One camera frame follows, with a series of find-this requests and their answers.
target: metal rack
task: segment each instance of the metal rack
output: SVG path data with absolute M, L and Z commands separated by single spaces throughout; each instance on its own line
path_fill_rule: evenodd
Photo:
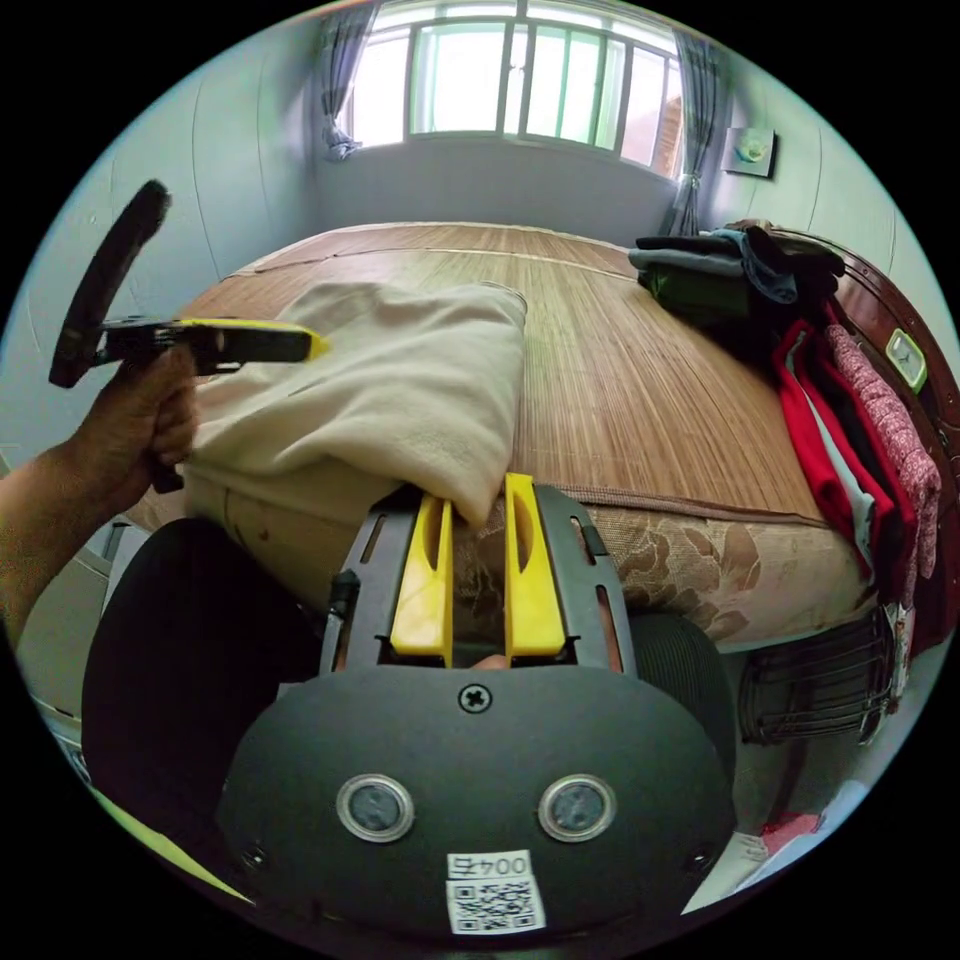
M 740 683 L 744 743 L 774 746 L 876 732 L 890 704 L 895 663 L 882 610 L 806 640 L 754 651 Z

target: gray curtain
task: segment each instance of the gray curtain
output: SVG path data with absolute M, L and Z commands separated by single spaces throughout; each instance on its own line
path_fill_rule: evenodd
M 312 118 L 315 143 L 325 160 L 346 160 L 362 144 L 337 126 L 380 3 L 358 3 L 322 17 L 313 61 Z
M 683 88 L 683 175 L 663 233 L 692 237 L 700 229 L 704 161 L 726 114 L 726 61 L 723 52 L 709 40 L 684 30 L 674 34 Z

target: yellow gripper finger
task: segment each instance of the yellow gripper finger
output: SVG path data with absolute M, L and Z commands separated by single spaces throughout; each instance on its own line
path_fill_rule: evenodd
M 401 657 L 453 662 L 453 507 L 424 494 L 400 584 L 390 643 Z
M 566 636 L 533 478 L 508 473 L 504 498 L 507 662 L 512 664 L 514 657 L 555 657 Z
M 326 337 L 311 330 L 309 327 L 301 327 L 295 323 L 267 323 L 264 320 L 218 320 L 212 318 L 209 320 L 201 317 L 180 317 L 179 322 L 187 327 L 234 327 L 239 330 L 266 330 L 268 333 L 296 333 L 305 336 L 310 344 L 307 355 L 303 358 L 304 362 L 316 360 L 330 349 L 330 341 Z

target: leg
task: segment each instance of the leg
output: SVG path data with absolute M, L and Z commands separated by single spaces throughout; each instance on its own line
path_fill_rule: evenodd
M 279 685 L 315 676 L 319 661 L 292 598 L 223 530 L 162 527 L 124 572 L 90 650 L 93 785 L 218 872 L 214 813 L 234 752 Z

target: screw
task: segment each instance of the screw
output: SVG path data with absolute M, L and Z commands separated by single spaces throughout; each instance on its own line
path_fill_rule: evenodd
M 259 870 L 266 862 L 267 857 L 260 847 L 248 847 L 240 855 L 240 859 L 251 869 Z
M 471 683 L 460 691 L 460 707 L 467 713 L 483 713 L 493 703 L 493 696 L 486 687 Z
M 705 843 L 697 847 L 697 849 L 687 857 L 686 863 L 683 865 L 684 871 L 695 875 L 706 873 L 714 864 L 714 852 L 713 844 L 710 843 Z

